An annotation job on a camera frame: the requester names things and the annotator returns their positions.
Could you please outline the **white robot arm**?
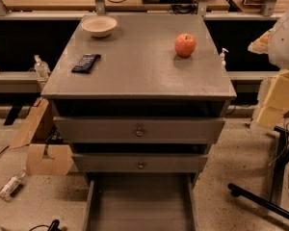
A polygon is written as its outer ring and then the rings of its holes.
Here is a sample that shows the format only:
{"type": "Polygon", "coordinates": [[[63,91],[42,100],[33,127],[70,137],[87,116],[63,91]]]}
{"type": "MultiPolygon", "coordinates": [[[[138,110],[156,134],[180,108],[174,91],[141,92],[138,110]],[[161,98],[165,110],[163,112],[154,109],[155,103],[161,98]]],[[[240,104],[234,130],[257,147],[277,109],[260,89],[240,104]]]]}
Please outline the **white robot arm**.
{"type": "Polygon", "coordinates": [[[289,111],[289,8],[274,27],[252,42],[248,50],[267,54],[279,73],[262,81],[252,122],[273,129],[289,111]]]}

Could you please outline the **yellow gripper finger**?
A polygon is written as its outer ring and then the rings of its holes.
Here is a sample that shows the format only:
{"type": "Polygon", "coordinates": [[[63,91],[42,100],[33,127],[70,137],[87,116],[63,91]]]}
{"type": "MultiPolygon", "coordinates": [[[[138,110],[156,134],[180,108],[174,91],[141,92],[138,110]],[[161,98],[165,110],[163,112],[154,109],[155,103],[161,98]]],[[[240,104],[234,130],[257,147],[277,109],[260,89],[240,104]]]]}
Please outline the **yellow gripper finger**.
{"type": "Polygon", "coordinates": [[[265,79],[258,93],[258,107],[253,122],[263,128],[273,129],[289,112],[289,70],[265,79]]]}
{"type": "Polygon", "coordinates": [[[272,30],[266,31],[261,37],[253,41],[248,50],[255,54],[267,54],[272,30]]]}

